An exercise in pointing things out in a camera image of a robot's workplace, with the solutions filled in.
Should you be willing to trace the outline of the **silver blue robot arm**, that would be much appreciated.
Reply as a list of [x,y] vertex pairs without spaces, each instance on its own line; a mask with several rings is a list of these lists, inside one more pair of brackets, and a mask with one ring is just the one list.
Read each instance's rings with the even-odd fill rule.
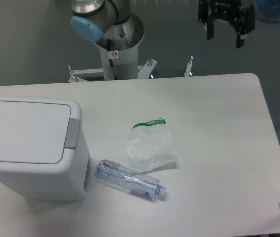
[[[144,37],[143,22],[130,11],[128,0],[74,0],[70,20],[73,30],[83,39],[107,51],[133,48]],[[242,6],[239,0],[200,0],[198,21],[214,37],[214,22],[229,23],[236,31],[236,47],[244,44],[244,36],[255,29],[254,5]]]

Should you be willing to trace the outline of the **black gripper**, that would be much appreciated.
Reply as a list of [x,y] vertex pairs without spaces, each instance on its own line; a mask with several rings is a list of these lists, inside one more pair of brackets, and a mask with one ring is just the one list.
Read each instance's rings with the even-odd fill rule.
[[244,45],[244,37],[255,29],[253,4],[241,8],[240,0],[199,0],[198,21],[203,23],[207,39],[214,37],[214,21],[228,22],[236,30],[236,48]]

